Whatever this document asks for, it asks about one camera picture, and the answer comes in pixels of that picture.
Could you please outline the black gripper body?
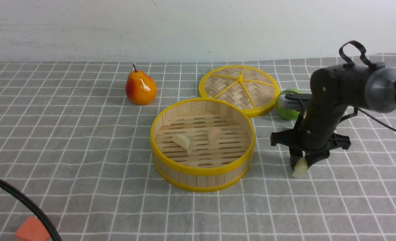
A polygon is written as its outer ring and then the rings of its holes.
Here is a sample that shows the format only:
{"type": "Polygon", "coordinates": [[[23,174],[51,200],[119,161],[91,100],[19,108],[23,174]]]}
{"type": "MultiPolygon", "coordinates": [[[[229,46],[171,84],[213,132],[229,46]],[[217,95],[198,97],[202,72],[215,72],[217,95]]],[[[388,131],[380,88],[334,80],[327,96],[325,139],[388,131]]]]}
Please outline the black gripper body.
{"type": "Polygon", "coordinates": [[[311,101],[292,129],[271,134],[271,145],[284,145],[288,147],[290,155],[295,156],[330,152],[338,148],[347,150],[351,146],[350,138],[335,133],[346,109],[347,105],[344,104],[318,104],[311,101]]]}

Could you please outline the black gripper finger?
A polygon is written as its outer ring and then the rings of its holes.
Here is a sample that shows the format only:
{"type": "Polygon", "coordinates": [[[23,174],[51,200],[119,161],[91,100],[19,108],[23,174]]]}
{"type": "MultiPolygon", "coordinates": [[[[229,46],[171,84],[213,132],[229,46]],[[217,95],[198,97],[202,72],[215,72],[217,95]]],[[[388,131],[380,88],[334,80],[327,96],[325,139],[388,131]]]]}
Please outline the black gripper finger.
{"type": "Polygon", "coordinates": [[[303,158],[304,156],[295,156],[295,155],[291,155],[290,156],[290,167],[291,169],[294,169],[296,164],[298,163],[298,161],[303,158]]]}

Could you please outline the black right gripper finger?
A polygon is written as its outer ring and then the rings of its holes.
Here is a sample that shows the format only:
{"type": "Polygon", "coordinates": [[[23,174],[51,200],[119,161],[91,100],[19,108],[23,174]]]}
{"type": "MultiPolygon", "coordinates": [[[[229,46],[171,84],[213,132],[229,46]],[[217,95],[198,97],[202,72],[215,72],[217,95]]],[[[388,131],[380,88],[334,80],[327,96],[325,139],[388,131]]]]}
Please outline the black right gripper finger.
{"type": "Polygon", "coordinates": [[[304,157],[307,161],[307,167],[310,168],[317,162],[319,162],[321,160],[328,159],[329,156],[330,156],[330,152],[325,151],[325,152],[319,152],[319,153],[305,154],[304,157]]]}

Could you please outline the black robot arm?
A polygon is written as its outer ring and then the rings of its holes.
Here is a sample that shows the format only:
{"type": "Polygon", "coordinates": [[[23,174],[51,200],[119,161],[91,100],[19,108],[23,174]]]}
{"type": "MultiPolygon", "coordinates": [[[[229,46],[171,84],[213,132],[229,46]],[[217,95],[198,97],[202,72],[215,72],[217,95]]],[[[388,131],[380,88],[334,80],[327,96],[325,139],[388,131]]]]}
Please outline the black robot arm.
{"type": "Polygon", "coordinates": [[[396,110],[396,69],[383,63],[371,67],[336,65],[316,70],[310,78],[311,94],[280,94],[282,109],[299,111],[292,129],[271,134],[271,145],[289,148],[290,166],[309,168],[327,159],[330,151],[349,149],[348,136],[336,134],[337,126],[358,111],[390,113],[396,110]]]}

